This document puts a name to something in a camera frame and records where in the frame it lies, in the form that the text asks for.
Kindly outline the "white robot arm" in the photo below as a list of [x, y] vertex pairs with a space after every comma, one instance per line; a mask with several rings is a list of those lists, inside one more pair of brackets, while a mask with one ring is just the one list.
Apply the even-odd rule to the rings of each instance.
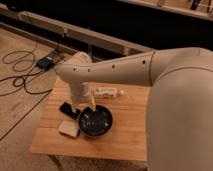
[[91, 82], [149, 86], [148, 171], [213, 171], [213, 51], [154, 50], [96, 63], [78, 52], [56, 71], [76, 105], [91, 100]]

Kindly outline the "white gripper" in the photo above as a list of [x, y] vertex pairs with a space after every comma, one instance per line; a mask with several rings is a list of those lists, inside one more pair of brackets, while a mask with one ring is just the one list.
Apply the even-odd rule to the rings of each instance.
[[93, 92], [89, 83], [72, 83], [70, 85], [72, 110], [76, 111], [80, 104], [96, 110]]

